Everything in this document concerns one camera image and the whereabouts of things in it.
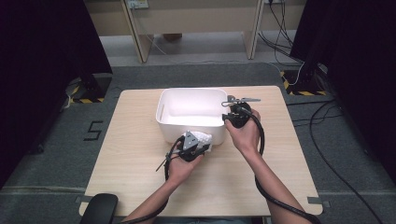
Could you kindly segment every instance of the person's right hand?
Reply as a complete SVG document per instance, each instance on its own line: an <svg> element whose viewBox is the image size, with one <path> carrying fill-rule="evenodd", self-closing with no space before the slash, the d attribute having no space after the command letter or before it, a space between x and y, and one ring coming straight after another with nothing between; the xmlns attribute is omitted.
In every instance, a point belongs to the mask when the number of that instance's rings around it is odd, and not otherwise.
<svg viewBox="0 0 396 224"><path fill-rule="evenodd" d="M258 120L260 120L259 112L254 109L251 109L251 112ZM236 129L231 122L226 119L225 127L233 139L233 144L242 153L242 155L246 156L250 152L257 152L257 145L260 141L260 132L253 119L249 119L245 126L240 129Z"/></svg>

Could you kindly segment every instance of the white container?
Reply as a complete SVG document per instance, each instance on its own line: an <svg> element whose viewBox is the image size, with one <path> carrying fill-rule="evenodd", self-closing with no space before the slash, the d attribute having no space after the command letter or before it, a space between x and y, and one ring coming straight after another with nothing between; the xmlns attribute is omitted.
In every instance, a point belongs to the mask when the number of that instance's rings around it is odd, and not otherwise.
<svg viewBox="0 0 396 224"><path fill-rule="evenodd" d="M222 114L227 114L227 93L210 88L173 88L163 91L156 120L166 142L175 141L186 131L212 134L212 144L224 141Z"/></svg>

